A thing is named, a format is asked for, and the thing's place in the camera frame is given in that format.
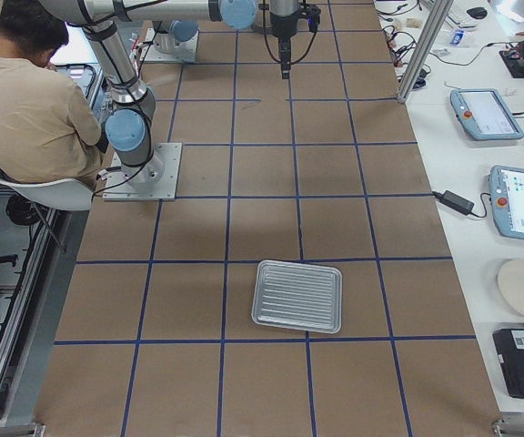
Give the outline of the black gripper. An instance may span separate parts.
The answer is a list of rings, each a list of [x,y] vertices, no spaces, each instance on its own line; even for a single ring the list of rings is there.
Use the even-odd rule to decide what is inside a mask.
[[[291,71],[291,37],[281,36],[277,39],[277,43],[281,77],[288,80]]]

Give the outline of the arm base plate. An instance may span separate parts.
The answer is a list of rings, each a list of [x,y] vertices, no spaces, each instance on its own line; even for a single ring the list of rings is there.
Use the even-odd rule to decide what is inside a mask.
[[[172,34],[156,34],[149,28],[138,59],[149,64],[193,64],[197,58],[197,41],[198,33],[187,41],[178,41]]]
[[[157,143],[151,160],[137,174],[137,168],[122,166],[116,153],[111,167],[118,167],[106,178],[101,192],[105,201],[153,201],[176,199],[176,188],[182,157],[181,143]]]

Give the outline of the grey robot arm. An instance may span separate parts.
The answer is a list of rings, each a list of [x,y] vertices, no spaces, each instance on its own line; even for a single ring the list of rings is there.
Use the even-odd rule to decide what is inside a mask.
[[[290,78],[293,65],[301,62],[313,46],[320,26],[321,9],[307,1],[214,1],[210,8],[212,21],[222,21],[242,30],[251,27],[262,12],[262,35],[270,58],[280,65],[281,77]],[[312,34],[304,54],[292,60],[291,39],[297,34],[298,22],[306,21]]]
[[[254,22],[257,12],[255,1],[44,1],[42,6],[66,24],[83,29],[116,105],[106,120],[106,135],[125,180],[137,187],[150,187],[163,174],[163,160],[151,139],[156,100],[131,61],[116,22],[211,21],[241,30]]]

